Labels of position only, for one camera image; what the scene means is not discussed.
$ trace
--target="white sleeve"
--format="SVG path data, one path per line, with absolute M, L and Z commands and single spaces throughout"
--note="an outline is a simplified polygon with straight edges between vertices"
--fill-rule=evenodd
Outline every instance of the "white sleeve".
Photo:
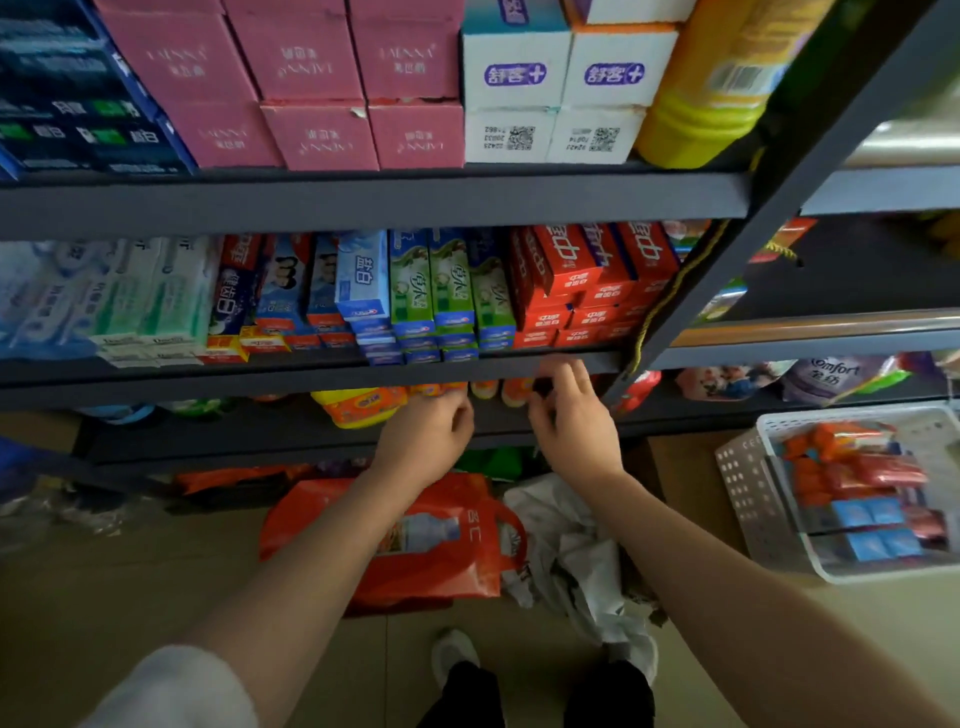
M 257 728 L 253 701 L 230 666 L 185 645 L 146 657 L 79 728 Z

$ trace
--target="black pants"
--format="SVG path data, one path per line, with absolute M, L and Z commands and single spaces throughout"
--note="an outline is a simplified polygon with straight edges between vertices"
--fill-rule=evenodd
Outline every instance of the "black pants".
M 654 724 L 654 694 L 647 679 L 627 662 L 604 665 L 570 696 L 564 728 Z M 444 694 L 419 728 L 504 728 L 496 675 L 471 663 L 454 666 Z

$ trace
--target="yellow plastic bottle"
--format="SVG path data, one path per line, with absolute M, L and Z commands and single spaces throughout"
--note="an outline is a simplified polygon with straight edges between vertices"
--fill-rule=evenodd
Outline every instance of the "yellow plastic bottle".
M 832 0 L 700 0 L 647 112 L 636 150 L 696 169 L 748 134 Z

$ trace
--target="barcode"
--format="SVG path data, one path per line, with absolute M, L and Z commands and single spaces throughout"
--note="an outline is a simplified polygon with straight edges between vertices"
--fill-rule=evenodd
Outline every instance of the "barcode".
M 616 138 L 620 136 L 619 127 L 599 127 L 593 133 L 593 139 L 590 142 L 591 152 L 612 152 L 613 145 L 616 144 Z
M 507 138 L 508 152 L 530 152 L 534 148 L 534 131 L 537 127 L 511 127 Z
M 716 93 L 737 96 L 763 96 L 773 93 L 786 65 L 737 65 L 728 63 L 717 69 L 710 79 L 710 88 Z

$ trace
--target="qr code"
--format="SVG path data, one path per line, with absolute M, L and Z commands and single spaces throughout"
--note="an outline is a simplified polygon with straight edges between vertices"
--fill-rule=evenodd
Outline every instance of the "qr code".
M 507 138 L 508 152 L 529 152 L 534 148 L 534 132 L 537 127 L 511 127 Z
M 619 127 L 598 127 L 590 141 L 591 152 L 612 152 L 616 138 L 620 136 Z

